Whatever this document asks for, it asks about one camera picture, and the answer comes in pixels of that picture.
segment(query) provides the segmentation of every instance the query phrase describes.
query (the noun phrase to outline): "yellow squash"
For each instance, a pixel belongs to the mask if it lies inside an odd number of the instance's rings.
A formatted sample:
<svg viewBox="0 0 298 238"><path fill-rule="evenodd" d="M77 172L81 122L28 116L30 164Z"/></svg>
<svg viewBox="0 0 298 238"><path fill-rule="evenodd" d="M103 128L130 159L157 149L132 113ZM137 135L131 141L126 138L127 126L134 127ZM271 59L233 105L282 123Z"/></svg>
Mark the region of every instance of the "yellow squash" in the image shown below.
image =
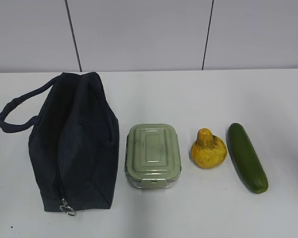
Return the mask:
<svg viewBox="0 0 298 238"><path fill-rule="evenodd" d="M212 132L203 128L198 132L198 138L191 148L192 160L201 168L210 169L221 164L226 156L227 149L224 142Z"/></svg>

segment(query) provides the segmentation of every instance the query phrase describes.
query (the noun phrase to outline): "white table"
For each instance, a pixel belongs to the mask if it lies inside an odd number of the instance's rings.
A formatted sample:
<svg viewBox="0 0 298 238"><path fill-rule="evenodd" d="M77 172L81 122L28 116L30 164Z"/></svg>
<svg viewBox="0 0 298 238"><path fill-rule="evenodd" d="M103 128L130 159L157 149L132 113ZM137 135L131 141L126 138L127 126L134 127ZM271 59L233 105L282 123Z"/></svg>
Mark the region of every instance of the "white table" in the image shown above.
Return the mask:
<svg viewBox="0 0 298 238"><path fill-rule="evenodd" d="M0 111L12 98L59 73L0 74ZM298 69L104 72L109 105L120 123L120 158L110 210L76 217L43 211L27 151L30 130L0 130L0 238L298 238ZM38 113L46 93L22 104L8 122ZM249 192L230 157L202 170L189 159L198 129L225 140L241 123L269 180ZM182 173L171 188L139 190L124 173L126 136L138 123L177 131Z"/></svg>

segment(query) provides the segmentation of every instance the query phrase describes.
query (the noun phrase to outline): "lunch bag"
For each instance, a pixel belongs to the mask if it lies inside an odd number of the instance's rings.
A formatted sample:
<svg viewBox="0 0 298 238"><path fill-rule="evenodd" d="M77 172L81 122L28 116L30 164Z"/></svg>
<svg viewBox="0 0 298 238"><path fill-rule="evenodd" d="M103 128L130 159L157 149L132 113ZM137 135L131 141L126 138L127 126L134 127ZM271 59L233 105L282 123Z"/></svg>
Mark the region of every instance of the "lunch bag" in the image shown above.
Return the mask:
<svg viewBox="0 0 298 238"><path fill-rule="evenodd" d="M50 87L39 112L23 125L5 118L25 100ZM118 120L97 73L62 73L41 88L13 99L0 113L6 133L24 131L47 212L76 215L77 210L111 207L119 153Z"/></svg>

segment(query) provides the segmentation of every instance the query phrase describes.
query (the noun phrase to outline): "plastic container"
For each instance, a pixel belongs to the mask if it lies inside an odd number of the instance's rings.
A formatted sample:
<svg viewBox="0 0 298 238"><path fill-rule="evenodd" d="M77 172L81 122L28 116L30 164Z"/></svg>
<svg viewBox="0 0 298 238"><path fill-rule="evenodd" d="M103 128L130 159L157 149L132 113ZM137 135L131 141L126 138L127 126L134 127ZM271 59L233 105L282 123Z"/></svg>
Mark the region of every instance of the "plastic container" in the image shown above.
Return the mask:
<svg viewBox="0 0 298 238"><path fill-rule="evenodd" d="M178 137L167 124L139 124L127 137L125 172L137 188L170 187L179 178Z"/></svg>

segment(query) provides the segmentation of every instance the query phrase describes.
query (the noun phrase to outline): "green cucumber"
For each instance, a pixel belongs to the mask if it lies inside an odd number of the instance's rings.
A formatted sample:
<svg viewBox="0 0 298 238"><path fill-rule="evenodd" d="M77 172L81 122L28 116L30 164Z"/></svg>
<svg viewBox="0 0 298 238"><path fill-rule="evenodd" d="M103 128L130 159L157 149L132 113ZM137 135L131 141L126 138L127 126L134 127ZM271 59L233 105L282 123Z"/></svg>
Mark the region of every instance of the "green cucumber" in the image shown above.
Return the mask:
<svg viewBox="0 0 298 238"><path fill-rule="evenodd" d="M255 193L267 191L267 177L242 125L230 125L227 145L236 171L245 185Z"/></svg>

